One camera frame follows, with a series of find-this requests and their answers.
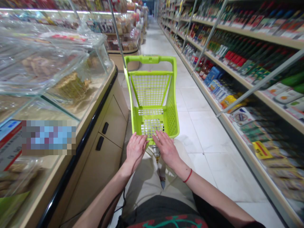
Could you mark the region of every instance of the hand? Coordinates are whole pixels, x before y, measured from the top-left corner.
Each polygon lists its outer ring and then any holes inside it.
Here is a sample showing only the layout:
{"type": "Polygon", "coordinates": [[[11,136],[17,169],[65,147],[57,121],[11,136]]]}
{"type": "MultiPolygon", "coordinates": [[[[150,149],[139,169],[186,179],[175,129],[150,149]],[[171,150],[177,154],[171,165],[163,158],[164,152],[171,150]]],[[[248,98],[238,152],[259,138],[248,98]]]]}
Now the hand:
{"type": "Polygon", "coordinates": [[[173,143],[173,139],[170,139],[168,134],[165,132],[155,132],[159,140],[155,135],[152,135],[152,138],[159,148],[162,159],[171,169],[175,170],[180,164],[183,163],[183,161],[178,155],[177,149],[173,143]]]}
{"type": "Polygon", "coordinates": [[[146,151],[146,146],[149,142],[146,139],[147,135],[136,135],[136,132],[134,132],[129,140],[125,163],[131,168],[132,173],[135,172],[146,151]]]}

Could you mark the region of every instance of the green shopping cart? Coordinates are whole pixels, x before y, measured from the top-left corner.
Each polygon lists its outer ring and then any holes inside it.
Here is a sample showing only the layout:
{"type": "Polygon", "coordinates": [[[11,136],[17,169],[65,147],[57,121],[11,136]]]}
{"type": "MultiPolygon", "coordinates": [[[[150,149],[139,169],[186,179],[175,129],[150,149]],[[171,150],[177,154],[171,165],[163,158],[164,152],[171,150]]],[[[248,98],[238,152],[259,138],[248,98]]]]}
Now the green shopping cart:
{"type": "Polygon", "coordinates": [[[155,145],[152,134],[156,130],[166,132],[170,138],[178,136],[180,128],[175,98],[176,58],[140,55],[125,56],[124,59],[126,65],[131,61],[140,61],[143,64],[158,64],[161,61],[167,61],[172,64],[172,71],[128,72],[126,68],[124,74],[131,101],[132,132],[147,135],[147,140],[150,140],[149,145],[155,145]],[[133,92],[138,107],[134,105],[133,92]]]}

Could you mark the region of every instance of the red string bracelet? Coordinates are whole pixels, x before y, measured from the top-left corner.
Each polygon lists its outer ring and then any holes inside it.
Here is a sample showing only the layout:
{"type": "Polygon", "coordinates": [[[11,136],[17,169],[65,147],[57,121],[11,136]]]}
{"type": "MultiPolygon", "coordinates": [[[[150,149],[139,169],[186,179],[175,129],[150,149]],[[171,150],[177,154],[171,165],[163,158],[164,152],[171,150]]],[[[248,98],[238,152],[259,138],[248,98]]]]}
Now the red string bracelet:
{"type": "Polygon", "coordinates": [[[192,174],[192,169],[191,169],[191,172],[190,172],[190,174],[189,174],[189,176],[188,176],[187,180],[189,180],[189,177],[191,176],[191,174],[192,174]]]}

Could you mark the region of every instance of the yellow price tag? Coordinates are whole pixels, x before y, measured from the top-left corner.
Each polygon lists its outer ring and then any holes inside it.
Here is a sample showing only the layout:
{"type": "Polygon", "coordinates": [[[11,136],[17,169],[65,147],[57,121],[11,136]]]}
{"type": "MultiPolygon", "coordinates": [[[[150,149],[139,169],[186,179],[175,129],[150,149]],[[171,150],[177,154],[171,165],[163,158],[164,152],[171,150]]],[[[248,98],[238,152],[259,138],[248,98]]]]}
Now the yellow price tag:
{"type": "Polygon", "coordinates": [[[180,11],[179,11],[179,13],[181,12],[181,6],[183,5],[183,1],[184,0],[180,1],[180,11]]]}
{"type": "Polygon", "coordinates": [[[268,149],[260,141],[253,142],[254,150],[256,151],[256,157],[259,160],[273,158],[268,149]]]}

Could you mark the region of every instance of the aisle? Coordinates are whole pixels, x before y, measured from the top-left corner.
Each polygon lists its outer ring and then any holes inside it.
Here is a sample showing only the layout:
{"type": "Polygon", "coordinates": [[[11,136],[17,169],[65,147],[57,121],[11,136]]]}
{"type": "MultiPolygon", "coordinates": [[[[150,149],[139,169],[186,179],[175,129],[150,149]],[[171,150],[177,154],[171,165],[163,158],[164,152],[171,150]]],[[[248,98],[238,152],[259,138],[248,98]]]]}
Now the aisle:
{"type": "MultiPolygon", "coordinates": [[[[267,228],[284,227],[156,20],[150,23],[146,42],[141,48],[143,55],[168,55],[177,59],[176,101],[180,123],[177,139],[185,145],[196,172],[267,228]]],[[[139,70],[169,70],[170,67],[171,64],[163,63],[143,65],[139,70]]],[[[124,74],[119,73],[118,77],[130,108],[124,74]]],[[[131,135],[129,121],[126,141],[131,135]]]]}

